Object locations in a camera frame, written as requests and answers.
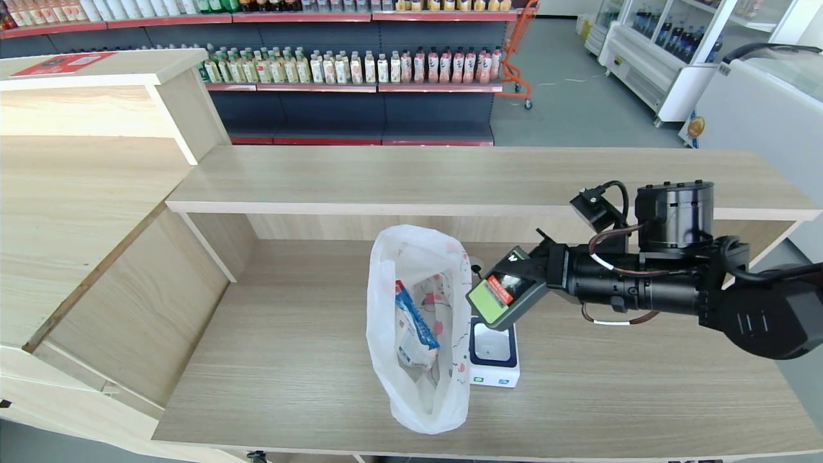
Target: wooden panel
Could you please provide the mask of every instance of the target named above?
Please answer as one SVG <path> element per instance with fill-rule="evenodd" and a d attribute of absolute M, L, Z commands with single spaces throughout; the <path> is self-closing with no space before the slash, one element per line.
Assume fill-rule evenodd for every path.
<path fill-rule="evenodd" d="M 142 455 L 197 461 L 240 463 L 223 451 L 183 447 L 149 440 L 157 420 L 120 404 L 100 392 L 87 390 L 79 381 L 62 374 L 19 349 L 2 349 L 2 397 L 12 402 L 0 409 L 0 417 L 56 433 L 64 433 Z M 43 381 L 44 378 L 56 382 Z"/>
<path fill-rule="evenodd" d="M 189 69 L 159 87 L 146 87 L 160 108 L 189 164 L 196 165 L 216 145 L 231 145 L 226 128 L 206 94 L 200 75 Z"/>
<path fill-rule="evenodd" d="M 243 214 L 180 214 L 184 222 L 231 282 L 243 274 L 257 242 Z"/>
<path fill-rule="evenodd" d="M 145 87 L 5 91 L 0 108 L 4 136 L 174 136 Z"/>
<path fill-rule="evenodd" d="M 0 143 L 0 343 L 19 348 L 191 167 L 170 139 Z"/>
<path fill-rule="evenodd" d="M 227 283 L 180 217 L 165 210 L 46 340 L 162 407 Z"/>
<path fill-rule="evenodd" d="M 260 241 L 243 280 L 217 307 L 154 438 L 517 461 L 725 458 L 823 447 L 774 362 L 700 328 L 695 317 L 594 325 L 555 295 L 518 324 L 516 388 L 472 388 L 462 427 L 412 433 L 392 417 L 365 342 L 370 248 L 365 241 Z M 491 262 L 510 245 L 466 248 Z M 616 318 L 608 307 L 592 309 Z"/>
<path fill-rule="evenodd" d="M 712 180 L 718 219 L 820 212 L 754 154 L 659 148 L 218 147 L 168 204 L 195 213 L 575 217 L 569 200 L 612 179 L 630 190 Z"/>
<path fill-rule="evenodd" d="M 583 243 L 594 235 L 591 227 L 579 217 L 249 214 L 249 221 L 261 240 L 374 241 L 385 228 L 404 223 L 434 228 L 460 241 L 479 243 L 538 243 L 541 240 L 535 232 L 538 227 L 559 242 Z M 740 236 L 749 243 L 751 258 L 755 260 L 793 224 L 784 221 L 716 220 L 714 235 Z M 637 235 L 634 234 L 631 242 L 636 241 Z"/>

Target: refrigerator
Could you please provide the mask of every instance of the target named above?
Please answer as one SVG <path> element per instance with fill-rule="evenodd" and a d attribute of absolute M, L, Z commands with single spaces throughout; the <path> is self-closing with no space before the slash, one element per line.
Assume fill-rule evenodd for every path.
<path fill-rule="evenodd" d="M 823 208 L 821 49 L 749 44 L 734 50 L 680 137 L 693 148 L 754 152 Z M 823 217 L 804 222 L 788 238 L 812 262 L 823 261 Z"/>

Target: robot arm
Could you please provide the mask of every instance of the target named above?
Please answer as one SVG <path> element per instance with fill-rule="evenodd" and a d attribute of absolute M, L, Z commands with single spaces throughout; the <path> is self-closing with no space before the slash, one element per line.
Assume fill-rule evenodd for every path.
<path fill-rule="evenodd" d="M 603 198 L 612 186 L 623 193 L 622 213 Z M 543 239 L 537 247 L 528 253 L 512 249 L 467 299 L 494 330 L 507 330 L 556 291 L 579 302 L 583 317 L 600 325 L 637 325 L 659 312 L 691 314 L 761 357 L 796 358 L 814 349 L 823 342 L 823 264 L 747 272 L 749 246 L 736 236 L 712 236 L 713 192 L 714 185 L 701 180 L 646 185 L 635 200 L 638 223 L 629 226 L 621 182 L 583 189 L 570 202 L 597 233 L 587 245 L 557 243 L 538 229 Z M 634 232 L 637 254 L 628 252 Z M 727 275 L 735 283 L 723 289 Z M 650 312 L 600 321 L 588 315 L 586 304 Z"/>

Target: plastic bag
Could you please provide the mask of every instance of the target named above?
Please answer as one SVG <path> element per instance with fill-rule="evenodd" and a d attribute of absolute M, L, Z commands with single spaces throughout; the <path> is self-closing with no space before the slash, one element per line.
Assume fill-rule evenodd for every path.
<path fill-rule="evenodd" d="M 366 299 L 366 340 L 392 416 L 424 434 L 459 427 L 468 415 L 468 341 L 472 311 L 466 292 L 472 271 L 460 241 L 436 230 L 400 225 L 374 241 Z M 437 338 L 429 370 L 398 359 L 395 282 L 400 280 Z"/>

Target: floor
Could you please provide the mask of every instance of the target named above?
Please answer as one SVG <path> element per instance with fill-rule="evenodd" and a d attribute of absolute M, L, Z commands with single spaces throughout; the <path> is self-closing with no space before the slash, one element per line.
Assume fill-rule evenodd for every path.
<path fill-rule="evenodd" d="M 514 62 L 535 84 L 533 108 L 497 97 L 492 116 L 499 146 L 536 147 L 683 147 L 679 126 L 652 126 L 653 113 L 583 48 L 574 21 L 538 19 Z M 778 246 L 760 268 L 803 262 L 790 243 Z M 780 371 L 823 430 L 823 348 L 797 360 L 779 362 Z M 390 463 L 435 463 L 391 458 Z M 16 423 L 0 423 L 0 463 L 163 463 L 116 447 L 52 434 Z M 812 463 L 823 454 L 745 460 L 746 463 Z"/>

